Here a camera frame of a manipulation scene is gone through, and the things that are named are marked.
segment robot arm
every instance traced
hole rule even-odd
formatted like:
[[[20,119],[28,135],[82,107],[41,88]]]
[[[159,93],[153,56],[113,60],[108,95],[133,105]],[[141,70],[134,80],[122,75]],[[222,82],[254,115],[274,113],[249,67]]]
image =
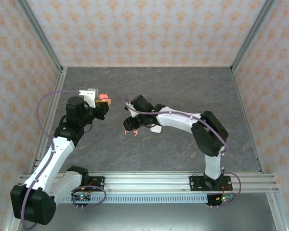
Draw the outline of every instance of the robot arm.
[[[127,104],[126,109],[131,112],[131,116],[123,123],[127,131],[136,130],[141,126],[148,127],[152,125],[150,126],[152,132],[159,133],[162,126],[171,126],[191,133],[199,149],[205,154],[206,168],[204,177],[206,178],[206,184],[211,185],[213,188],[213,185],[218,183],[220,176],[222,176],[221,155],[224,146],[208,128],[197,120],[198,118],[205,121],[226,142],[228,132],[212,112],[205,111],[202,114],[189,114],[173,110],[161,104],[153,107],[142,95],[137,96]],[[136,113],[135,110],[145,113],[154,112],[155,114],[144,115]]]
[[[80,90],[80,96],[71,97],[66,104],[66,115],[54,133],[54,153],[50,147],[38,168],[33,172],[24,185],[15,185],[11,190],[13,212],[16,218],[21,217],[25,194],[29,193],[25,206],[25,220],[46,225],[56,211],[62,198],[74,188],[86,184],[88,171],[79,167],[70,168],[55,184],[55,178],[66,158],[72,153],[83,136],[84,127],[92,124],[95,118],[104,119],[109,110],[110,99],[98,99],[95,89]]]

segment enclosure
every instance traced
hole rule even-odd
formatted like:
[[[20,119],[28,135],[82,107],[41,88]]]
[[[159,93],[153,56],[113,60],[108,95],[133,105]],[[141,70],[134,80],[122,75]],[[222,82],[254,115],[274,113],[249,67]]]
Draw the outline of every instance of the enclosure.
[[[289,0],[0,1],[0,230],[23,230],[10,191],[50,146],[39,99],[90,88],[111,98],[109,112],[57,178],[87,168],[109,199],[75,210],[66,195],[36,230],[289,230]],[[242,181],[232,178],[235,202],[210,209],[208,192],[191,192],[206,165],[190,133],[125,132],[124,100],[138,95],[214,113],[229,133],[223,167]],[[72,96],[41,104],[49,134]]]

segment gray floor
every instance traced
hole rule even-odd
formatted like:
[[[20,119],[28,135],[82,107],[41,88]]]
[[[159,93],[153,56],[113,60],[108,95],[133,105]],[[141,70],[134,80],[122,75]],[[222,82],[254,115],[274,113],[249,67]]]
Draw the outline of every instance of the gray floor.
[[[265,193],[241,194],[219,209],[206,204],[58,206],[35,231],[276,231]]]
[[[204,154],[187,132],[164,127],[156,134],[140,128],[136,137],[132,132],[124,135],[122,123],[130,115],[123,109],[123,99],[139,94],[153,105],[161,103],[189,113],[212,111],[229,132],[225,169],[259,170],[229,68],[68,68],[63,89],[87,88],[108,94],[111,108],[104,121],[94,120],[93,129],[83,136],[62,171],[71,165],[89,171],[203,171]],[[71,96],[61,94],[52,134]]]

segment patterned wallpaper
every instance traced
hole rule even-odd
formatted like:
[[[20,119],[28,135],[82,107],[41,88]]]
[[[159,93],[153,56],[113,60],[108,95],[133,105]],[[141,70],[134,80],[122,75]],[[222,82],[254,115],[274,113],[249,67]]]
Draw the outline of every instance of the patterned wallpaper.
[[[62,65],[230,66],[265,0],[28,0]]]
[[[36,104],[56,77],[16,1],[0,0],[0,231],[11,208],[10,191],[36,151]],[[41,106],[40,117],[47,106]]]
[[[289,0],[277,0],[236,73],[258,152],[289,216]]]

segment wall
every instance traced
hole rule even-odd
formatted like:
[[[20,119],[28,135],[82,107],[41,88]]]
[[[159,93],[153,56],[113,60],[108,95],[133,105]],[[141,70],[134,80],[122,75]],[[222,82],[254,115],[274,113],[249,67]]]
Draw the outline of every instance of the wall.
[[[265,0],[29,0],[62,65],[230,66]]]
[[[57,71],[15,0],[0,0],[0,231],[10,191],[27,173],[40,130],[38,99],[53,89]],[[48,102],[40,111],[46,113]]]
[[[236,73],[267,172],[276,173],[289,216],[289,0],[277,0]]]

